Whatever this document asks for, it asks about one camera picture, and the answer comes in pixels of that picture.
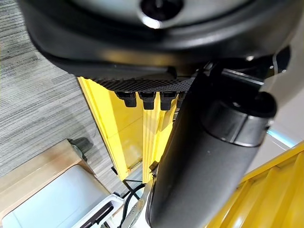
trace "gray carpet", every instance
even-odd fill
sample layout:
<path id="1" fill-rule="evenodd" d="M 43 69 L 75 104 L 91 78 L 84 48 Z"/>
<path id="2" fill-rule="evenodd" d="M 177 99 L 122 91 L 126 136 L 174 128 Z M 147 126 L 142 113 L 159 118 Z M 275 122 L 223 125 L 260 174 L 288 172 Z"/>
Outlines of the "gray carpet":
<path id="1" fill-rule="evenodd" d="M 110 192 L 126 192 L 73 75 L 31 44 L 13 0 L 0 2 L 0 176 L 63 139 L 87 137 L 88 163 Z"/>

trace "yellow panel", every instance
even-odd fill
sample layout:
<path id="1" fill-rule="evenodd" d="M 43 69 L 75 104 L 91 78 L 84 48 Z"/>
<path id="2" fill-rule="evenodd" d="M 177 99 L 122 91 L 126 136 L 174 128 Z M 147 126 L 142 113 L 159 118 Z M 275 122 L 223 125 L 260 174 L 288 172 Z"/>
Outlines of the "yellow panel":
<path id="1" fill-rule="evenodd" d="M 137 107 L 127 108 L 113 91 L 92 80 L 78 80 L 118 176 L 124 180 L 143 155 L 143 103 L 137 98 Z"/>
<path id="2" fill-rule="evenodd" d="M 171 110 L 161 111 L 160 95 L 157 93 L 154 110 L 143 111 L 143 159 L 142 181 L 151 180 L 150 166 L 154 161 L 159 162 L 172 130 L 172 120 L 177 100 L 173 100 Z"/>
<path id="3" fill-rule="evenodd" d="M 245 176 L 206 228 L 304 228 L 304 143 Z"/>
<path id="4" fill-rule="evenodd" d="M 108 139 L 112 151 L 125 155 L 125 163 L 130 169 L 143 159 L 143 135 L 137 132 L 142 124 L 143 118 L 140 118 Z"/>

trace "black wire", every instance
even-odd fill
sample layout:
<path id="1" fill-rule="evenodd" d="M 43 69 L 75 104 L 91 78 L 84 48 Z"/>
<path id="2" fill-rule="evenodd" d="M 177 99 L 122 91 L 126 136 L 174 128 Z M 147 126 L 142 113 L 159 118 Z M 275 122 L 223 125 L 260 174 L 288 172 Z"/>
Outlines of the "black wire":
<path id="1" fill-rule="evenodd" d="M 130 192 L 130 195 L 128 196 L 128 198 L 126 199 L 125 203 L 124 203 L 124 206 L 123 206 L 123 218 L 122 218 L 122 221 L 119 225 L 118 228 L 121 228 L 123 223 L 124 223 L 124 220 L 125 218 L 127 217 L 127 211 L 128 211 L 128 206 L 129 206 L 129 203 L 130 203 L 130 200 L 132 198 L 132 196 L 139 190 L 139 189 L 142 189 L 146 184 L 140 184 L 138 185 L 136 188 L 134 188 L 131 192 Z"/>

